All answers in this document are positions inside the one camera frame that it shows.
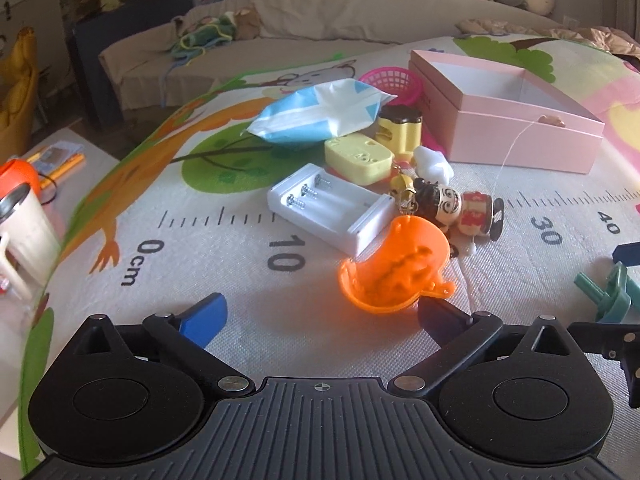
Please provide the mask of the teal plastic toy piece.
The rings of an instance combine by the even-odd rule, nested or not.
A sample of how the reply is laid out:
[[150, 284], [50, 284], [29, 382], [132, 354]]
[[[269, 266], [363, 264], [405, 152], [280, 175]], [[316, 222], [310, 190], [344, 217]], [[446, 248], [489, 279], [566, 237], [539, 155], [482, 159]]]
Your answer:
[[621, 262], [614, 264], [604, 287], [582, 272], [576, 275], [574, 284], [596, 306], [598, 323], [620, 324], [631, 310], [639, 311], [639, 284]]

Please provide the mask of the orange plastic toy cup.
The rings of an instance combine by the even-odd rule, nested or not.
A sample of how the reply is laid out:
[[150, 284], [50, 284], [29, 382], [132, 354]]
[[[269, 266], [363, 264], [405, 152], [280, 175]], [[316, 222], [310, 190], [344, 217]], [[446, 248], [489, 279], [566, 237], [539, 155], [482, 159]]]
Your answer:
[[400, 216], [369, 258], [341, 262], [337, 281], [355, 307], [392, 314], [423, 297], [451, 297], [457, 285], [444, 278], [449, 260], [448, 238], [437, 226], [418, 216]]

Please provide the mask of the chibi doll keychain figure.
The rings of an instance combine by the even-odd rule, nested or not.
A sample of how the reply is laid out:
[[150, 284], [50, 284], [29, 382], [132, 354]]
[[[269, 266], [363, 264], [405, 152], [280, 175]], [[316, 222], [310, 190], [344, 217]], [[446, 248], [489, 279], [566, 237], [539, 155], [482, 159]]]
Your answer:
[[416, 214], [434, 223], [444, 233], [455, 229], [475, 238], [488, 237], [496, 242], [503, 231], [504, 203], [500, 197], [474, 191], [459, 192], [450, 185], [413, 181]]

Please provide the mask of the white battery holder case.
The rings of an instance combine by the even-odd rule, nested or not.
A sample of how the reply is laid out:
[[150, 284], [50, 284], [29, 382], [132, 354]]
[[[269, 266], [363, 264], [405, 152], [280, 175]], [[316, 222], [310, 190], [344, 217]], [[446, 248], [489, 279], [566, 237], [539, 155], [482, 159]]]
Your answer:
[[269, 209], [351, 257], [359, 256], [396, 216], [394, 200], [307, 164], [273, 185]]

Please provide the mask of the yellow brown toy stool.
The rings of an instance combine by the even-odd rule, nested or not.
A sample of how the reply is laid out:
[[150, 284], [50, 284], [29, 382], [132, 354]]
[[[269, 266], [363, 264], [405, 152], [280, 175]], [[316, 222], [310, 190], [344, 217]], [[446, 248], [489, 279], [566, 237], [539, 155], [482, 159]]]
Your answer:
[[410, 162], [421, 145], [423, 116], [407, 105], [384, 105], [376, 123], [375, 141], [391, 150], [395, 158]]

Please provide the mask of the pink plastic toy basket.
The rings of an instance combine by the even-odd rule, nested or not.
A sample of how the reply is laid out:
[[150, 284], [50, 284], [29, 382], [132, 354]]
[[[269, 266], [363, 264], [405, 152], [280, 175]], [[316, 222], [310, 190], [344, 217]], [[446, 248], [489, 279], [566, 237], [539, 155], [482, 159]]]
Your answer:
[[392, 105], [413, 106], [423, 92], [421, 79], [410, 70], [399, 66], [383, 66], [369, 70], [359, 80], [395, 96], [395, 99], [390, 101]]

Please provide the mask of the orange round lid object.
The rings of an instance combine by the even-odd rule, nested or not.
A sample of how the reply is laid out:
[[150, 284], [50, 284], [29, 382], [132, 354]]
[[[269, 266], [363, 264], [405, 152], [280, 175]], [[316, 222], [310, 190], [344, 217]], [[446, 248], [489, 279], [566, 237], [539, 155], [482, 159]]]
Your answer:
[[41, 195], [39, 174], [29, 162], [12, 158], [1, 166], [0, 197], [7, 196], [23, 183], [29, 184], [37, 196]]

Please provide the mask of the colourful cartoon play mat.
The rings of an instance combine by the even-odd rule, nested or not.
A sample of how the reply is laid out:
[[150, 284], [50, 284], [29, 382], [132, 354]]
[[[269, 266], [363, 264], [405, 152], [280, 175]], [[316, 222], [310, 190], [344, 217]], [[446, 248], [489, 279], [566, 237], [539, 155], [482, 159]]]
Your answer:
[[412, 52], [488, 110], [451, 187], [469, 228], [386, 177], [250, 126], [278, 87], [183, 107], [91, 191], [29, 336], [31, 479], [634, 479], [639, 318], [613, 249], [639, 174], [600, 120], [510, 65]]

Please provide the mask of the white fluffy cloud toy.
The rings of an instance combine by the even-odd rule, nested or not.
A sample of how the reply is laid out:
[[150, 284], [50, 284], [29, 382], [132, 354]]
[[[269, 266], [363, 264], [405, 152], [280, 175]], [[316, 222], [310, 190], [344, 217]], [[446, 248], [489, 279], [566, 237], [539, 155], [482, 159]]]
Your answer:
[[413, 151], [412, 166], [427, 183], [448, 185], [454, 177], [454, 170], [442, 152], [426, 146], [420, 145]]

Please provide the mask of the white mug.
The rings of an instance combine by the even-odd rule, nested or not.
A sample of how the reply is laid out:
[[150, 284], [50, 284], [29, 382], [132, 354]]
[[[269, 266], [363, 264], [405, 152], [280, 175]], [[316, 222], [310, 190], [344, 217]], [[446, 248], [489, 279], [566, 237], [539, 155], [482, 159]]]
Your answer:
[[60, 250], [58, 236], [27, 182], [2, 197], [1, 276], [9, 281], [21, 300], [31, 300], [32, 290], [6, 254], [10, 254], [33, 281], [44, 286]]

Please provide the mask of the pink cardboard box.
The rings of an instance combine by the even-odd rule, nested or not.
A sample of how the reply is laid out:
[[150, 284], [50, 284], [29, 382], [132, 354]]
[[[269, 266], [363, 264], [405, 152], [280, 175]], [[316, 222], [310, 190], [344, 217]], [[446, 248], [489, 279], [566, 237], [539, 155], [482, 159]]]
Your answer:
[[451, 53], [414, 50], [418, 107], [450, 162], [586, 174], [604, 123], [524, 68]]

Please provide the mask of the orange pencil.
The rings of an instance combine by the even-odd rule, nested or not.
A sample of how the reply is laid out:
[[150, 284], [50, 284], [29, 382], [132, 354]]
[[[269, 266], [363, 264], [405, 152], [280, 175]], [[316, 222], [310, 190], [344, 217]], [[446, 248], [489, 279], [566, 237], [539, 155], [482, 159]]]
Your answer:
[[56, 179], [63, 177], [64, 174], [70, 172], [70, 170], [74, 169], [76, 166], [80, 165], [85, 160], [85, 155], [82, 153], [77, 153], [73, 155], [71, 158], [67, 159], [66, 162], [63, 162], [61, 166], [55, 168], [48, 174], [40, 177], [40, 188], [43, 190], [48, 188]]

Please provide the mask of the green knitted cloth bundle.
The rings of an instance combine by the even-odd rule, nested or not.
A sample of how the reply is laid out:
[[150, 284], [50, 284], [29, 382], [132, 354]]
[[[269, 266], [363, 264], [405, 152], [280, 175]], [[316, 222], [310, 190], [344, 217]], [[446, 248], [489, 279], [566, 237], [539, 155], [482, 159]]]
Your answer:
[[190, 25], [178, 37], [170, 49], [170, 55], [176, 61], [189, 62], [211, 48], [228, 44], [234, 39], [235, 32], [235, 20], [230, 14], [218, 18], [206, 16]]

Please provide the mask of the yellow fabric bag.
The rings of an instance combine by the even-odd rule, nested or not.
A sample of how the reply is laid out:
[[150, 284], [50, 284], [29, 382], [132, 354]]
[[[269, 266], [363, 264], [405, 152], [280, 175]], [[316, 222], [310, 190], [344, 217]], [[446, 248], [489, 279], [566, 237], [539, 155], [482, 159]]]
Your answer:
[[38, 81], [36, 33], [25, 26], [17, 33], [11, 52], [1, 59], [1, 162], [28, 150]]

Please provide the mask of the gold bell keychain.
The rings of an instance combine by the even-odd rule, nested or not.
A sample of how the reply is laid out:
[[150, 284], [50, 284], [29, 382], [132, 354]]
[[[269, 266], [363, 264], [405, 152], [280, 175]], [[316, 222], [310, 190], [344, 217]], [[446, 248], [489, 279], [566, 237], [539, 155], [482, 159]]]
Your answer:
[[419, 208], [413, 178], [408, 174], [396, 174], [390, 179], [390, 196], [401, 214], [415, 214]]

